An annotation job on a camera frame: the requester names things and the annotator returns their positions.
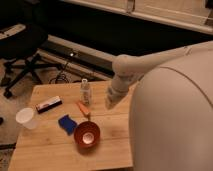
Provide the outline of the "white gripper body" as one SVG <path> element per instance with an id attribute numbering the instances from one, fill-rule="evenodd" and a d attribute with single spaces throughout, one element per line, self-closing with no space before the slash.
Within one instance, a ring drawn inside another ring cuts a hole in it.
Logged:
<path id="1" fill-rule="evenodd" d="M 107 95 L 105 98 L 105 106 L 107 109 L 114 108 L 124 97 L 126 92 L 119 92 L 114 90 L 112 87 L 107 89 Z"/>

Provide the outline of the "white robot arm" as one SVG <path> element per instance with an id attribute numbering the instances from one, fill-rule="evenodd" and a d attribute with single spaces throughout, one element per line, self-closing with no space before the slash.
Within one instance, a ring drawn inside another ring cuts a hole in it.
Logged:
<path id="1" fill-rule="evenodd" d="M 106 107 L 134 86 L 129 136 L 134 171 L 213 171 L 213 40 L 120 55 Z"/>

